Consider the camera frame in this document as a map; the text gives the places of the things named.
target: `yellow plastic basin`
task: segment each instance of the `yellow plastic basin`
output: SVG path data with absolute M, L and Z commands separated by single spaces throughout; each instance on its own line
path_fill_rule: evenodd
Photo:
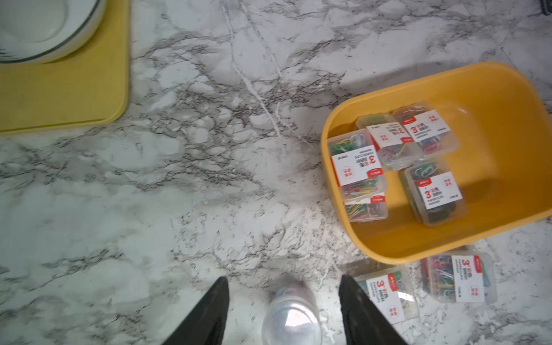
M 429 101 L 460 139 L 444 158 L 468 205 L 461 219 L 416 221 L 397 172 L 387 173 L 389 217 L 351 223 L 327 139 L 355 130 L 361 115 Z M 515 69 L 483 62 L 352 98 L 322 132 L 322 162 L 337 215 L 360 250 L 389 264 L 438 254 L 552 215 L 552 123 L 533 85 Z

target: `product label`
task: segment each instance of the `product label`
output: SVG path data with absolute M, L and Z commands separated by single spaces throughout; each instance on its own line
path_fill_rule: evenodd
M 402 124 L 415 142 L 450 131 L 450 127 L 436 110 L 403 120 Z
M 374 145 L 332 156 L 339 185 L 346 185 L 383 175 Z
M 414 142 L 414 139 L 402 128 L 398 122 L 366 127 L 379 148 Z
M 485 302 L 483 269 L 478 255 L 452 255 L 456 302 Z
M 346 205 L 356 205 L 356 204 L 377 204 L 385 202 L 385 193 L 374 194 L 359 201 L 347 201 Z
M 418 189 L 428 210 L 462 199 L 462 193 L 450 171 L 418 181 Z
M 392 273 L 366 280 L 366 288 L 370 300 L 390 323 L 405 320 L 405 312 L 399 298 L 397 282 Z

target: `white bowl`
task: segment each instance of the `white bowl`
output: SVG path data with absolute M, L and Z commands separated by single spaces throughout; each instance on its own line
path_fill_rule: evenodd
M 98 28 L 105 2 L 0 1 L 0 63 L 44 63 L 74 52 Z

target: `yellow plastic tray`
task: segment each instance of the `yellow plastic tray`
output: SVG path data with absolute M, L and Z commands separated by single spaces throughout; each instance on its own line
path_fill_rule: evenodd
M 444 158 L 468 205 L 463 218 L 427 227 L 416 221 L 397 172 L 387 173 L 389 217 L 351 223 L 327 139 L 355 130 L 361 115 L 427 100 L 460 139 Z M 322 162 L 337 215 L 360 250 L 403 264 L 552 215 L 552 124 L 533 85 L 515 69 L 483 62 L 352 98 L 322 132 Z
M 129 0 L 108 0 L 77 51 L 42 65 L 0 65 L 0 135 L 112 122 L 128 90 Z

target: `marble floor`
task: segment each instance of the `marble floor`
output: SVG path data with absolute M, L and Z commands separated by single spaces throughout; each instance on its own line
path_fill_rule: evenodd
M 303 280 L 323 344 L 363 258 L 322 175 L 342 101 L 478 61 L 519 69 L 552 110 L 552 16 L 537 0 L 134 0 L 131 96 L 110 125 L 0 139 L 0 344 L 161 344 L 215 279 L 224 344 L 259 344 L 274 282 Z M 415 282 L 409 344 L 552 344 L 552 222 L 474 243 L 498 302 Z

